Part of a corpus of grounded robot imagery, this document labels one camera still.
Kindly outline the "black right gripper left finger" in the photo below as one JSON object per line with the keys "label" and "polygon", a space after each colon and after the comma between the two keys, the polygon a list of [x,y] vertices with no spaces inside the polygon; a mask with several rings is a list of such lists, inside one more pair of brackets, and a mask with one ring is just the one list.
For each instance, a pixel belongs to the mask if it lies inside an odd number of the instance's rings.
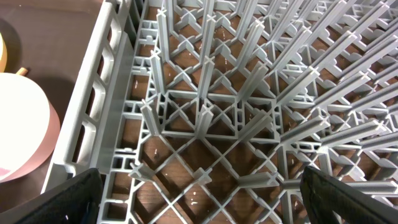
{"label": "black right gripper left finger", "polygon": [[103,193],[90,168],[38,197],[1,213],[1,223],[96,223]]}

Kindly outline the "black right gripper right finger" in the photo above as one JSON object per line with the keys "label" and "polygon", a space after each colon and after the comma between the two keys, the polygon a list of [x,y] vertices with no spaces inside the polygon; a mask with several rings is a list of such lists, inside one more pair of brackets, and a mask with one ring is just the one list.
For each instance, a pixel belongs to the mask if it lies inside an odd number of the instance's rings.
{"label": "black right gripper right finger", "polygon": [[311,223],[397,223],[397,209],[308,166],[300,182],[303,205]]}

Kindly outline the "pink plastic bowl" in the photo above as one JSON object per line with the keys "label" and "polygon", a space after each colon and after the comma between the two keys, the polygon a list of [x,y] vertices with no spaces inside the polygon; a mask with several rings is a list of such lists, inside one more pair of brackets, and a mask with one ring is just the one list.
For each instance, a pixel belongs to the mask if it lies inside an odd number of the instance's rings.
{"label": "pink plastic bowl", "polygon": [[53,152],[60,120],[41,87],[29,78],[1,74],[1,182],[20,178]]}

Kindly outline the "wooden chopstick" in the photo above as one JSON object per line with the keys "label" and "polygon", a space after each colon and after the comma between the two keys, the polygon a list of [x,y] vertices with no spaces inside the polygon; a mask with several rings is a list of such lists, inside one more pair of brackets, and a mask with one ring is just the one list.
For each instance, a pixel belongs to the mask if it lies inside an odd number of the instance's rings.
{"label": "wooden chopstick", "polygon": [[16,75],[26,76],[29,70],[27,68],[21,67],[17,72]]}

